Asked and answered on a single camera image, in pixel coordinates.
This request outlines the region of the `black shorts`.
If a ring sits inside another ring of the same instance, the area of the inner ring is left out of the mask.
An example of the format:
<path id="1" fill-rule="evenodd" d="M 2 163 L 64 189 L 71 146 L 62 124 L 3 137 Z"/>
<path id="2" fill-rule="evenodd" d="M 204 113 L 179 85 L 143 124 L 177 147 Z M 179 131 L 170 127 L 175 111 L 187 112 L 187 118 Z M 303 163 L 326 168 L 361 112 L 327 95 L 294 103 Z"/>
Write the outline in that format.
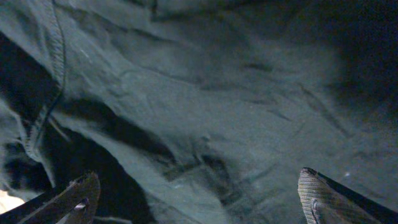
<path id="1" fill-rule="evenodd" d="M 397 210 L 396 1 L 2 1 L 1 189 L 95 171 L 96 223 L 305 223 L 300 171 Z"/>

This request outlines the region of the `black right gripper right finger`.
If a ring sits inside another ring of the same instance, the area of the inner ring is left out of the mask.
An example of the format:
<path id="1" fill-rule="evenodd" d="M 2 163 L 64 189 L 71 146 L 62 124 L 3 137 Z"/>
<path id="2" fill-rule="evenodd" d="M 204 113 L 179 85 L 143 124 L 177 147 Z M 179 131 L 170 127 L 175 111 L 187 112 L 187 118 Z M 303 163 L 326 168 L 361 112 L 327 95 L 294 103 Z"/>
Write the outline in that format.
<path id="1" fill-rule="evenodd" d="M 304 167 L 297 192 L 308 224 L 397 224 L 397 212 Z"/>

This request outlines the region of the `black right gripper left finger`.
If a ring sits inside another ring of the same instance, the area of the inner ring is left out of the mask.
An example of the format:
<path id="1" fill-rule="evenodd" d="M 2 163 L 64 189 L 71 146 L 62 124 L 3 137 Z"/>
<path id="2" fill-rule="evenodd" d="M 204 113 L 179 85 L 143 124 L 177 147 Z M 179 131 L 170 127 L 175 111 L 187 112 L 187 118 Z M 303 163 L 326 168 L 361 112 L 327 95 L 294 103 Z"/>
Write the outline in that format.
<path id="1" fill-rule="evenodd" d="M 1 215 L 1 224 L 91 224 L 101 187 L 98 175 L 88 172 Z"/>

